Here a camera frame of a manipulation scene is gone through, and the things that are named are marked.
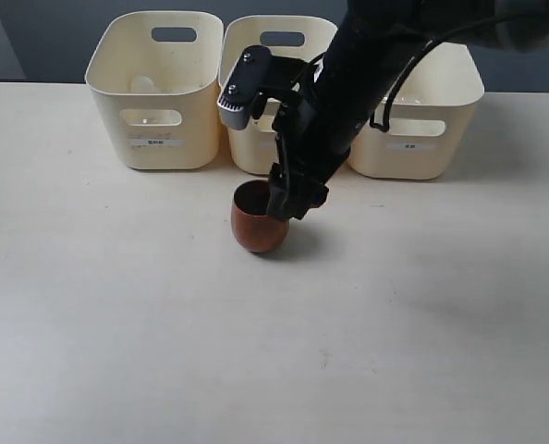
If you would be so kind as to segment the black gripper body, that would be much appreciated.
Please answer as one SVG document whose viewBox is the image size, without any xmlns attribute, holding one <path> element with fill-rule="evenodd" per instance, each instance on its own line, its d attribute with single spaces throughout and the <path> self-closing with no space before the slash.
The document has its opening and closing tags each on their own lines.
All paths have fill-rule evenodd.
<svg viewBox="0 0 549 444">
<path fill-rule="evenodd" d="M 418 8 L 350 8 L 323 56 L 318 78 L 302 87 L 286 119 L 286 180 L 321 184 L 346 160 L 353 140 L 410 59 L 422 49 Z"/>
</svg>

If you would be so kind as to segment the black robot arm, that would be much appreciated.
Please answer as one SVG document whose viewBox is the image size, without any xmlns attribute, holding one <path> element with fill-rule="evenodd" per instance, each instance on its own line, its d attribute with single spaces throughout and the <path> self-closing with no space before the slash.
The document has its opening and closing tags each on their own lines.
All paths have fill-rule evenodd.
<svg viewBox="0 0 549 444">
<path fill-rule="evenodd" d="M 298 99 L 274 119 L 268 216 L 302 219 L 324 204 L 360 131 L 389 131 L 399 90 L 441 43 L 532 51 L 549 43 L 549 1 L 348 2 L 328 48 L 295 78 Z"/>
</svg>

